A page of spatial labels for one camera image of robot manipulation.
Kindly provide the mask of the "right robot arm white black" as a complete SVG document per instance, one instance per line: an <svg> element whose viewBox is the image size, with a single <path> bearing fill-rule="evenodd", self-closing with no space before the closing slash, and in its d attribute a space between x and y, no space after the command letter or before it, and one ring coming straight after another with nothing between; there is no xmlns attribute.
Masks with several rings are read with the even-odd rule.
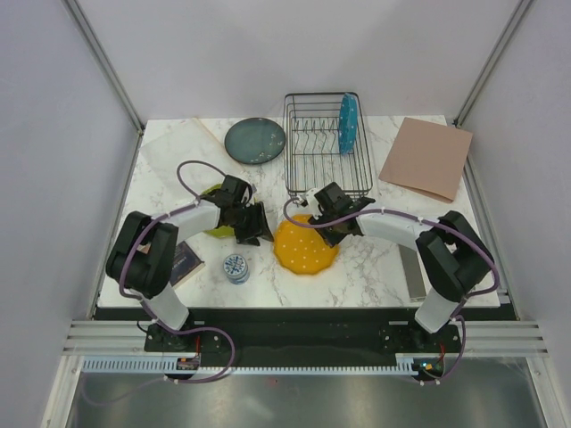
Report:
<svg viewBox="0 0 571 428"><path fill-rule="evenodd" d="M337 183L304 196L309 223L331 247L348 235L381 238L416 252L431 289L409 328L410 344L430 350L441 328L455 317L484 278L497 272L492 254L466 218L455 210L436 220L382 207L369 197L353 199Z"/></svg>

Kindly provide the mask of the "orange polka dot plate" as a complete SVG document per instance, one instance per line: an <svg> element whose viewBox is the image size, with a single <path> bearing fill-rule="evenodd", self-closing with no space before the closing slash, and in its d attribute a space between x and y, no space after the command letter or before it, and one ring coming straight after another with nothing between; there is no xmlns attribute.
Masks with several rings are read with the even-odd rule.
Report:
<svg viewBox="0 0 571 428"><path fill-rule="evenodd" d="M274 236L273 252L278 263L296 275L316 275L330 268L339 252L330 247L316 229L282 221Z"/></svg>

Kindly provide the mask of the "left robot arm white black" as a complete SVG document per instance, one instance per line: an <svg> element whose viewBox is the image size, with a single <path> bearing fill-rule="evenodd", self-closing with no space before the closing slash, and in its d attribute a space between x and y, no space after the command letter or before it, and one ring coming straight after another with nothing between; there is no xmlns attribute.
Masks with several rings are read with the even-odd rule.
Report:
<svg viewBox="0 0 571 428"><path fill-rule="evenodd" d="M233 229L236 242L258 246L273 242L264 204L254 200L252 185L226 176L218 189L156 218L132 211L125 218L106 261L106 275L121 296L137 300L165 329L165 341L188 350L195 341L190 312L170 283L176 247L185 240L222 226Z"/></svg>

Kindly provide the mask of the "blue polka dot plate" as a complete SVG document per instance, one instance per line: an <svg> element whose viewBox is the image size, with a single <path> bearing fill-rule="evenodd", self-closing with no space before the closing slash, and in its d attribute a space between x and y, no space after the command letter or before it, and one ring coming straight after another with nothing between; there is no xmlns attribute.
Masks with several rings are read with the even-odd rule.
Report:
<svg viewBox="0 0 571 428"><path fill-rule="evenodd" d="M357 97L353 94L345 93L338 116L338 149L341 154L350 153L355 145L358 130L358 113Z"/></svg>

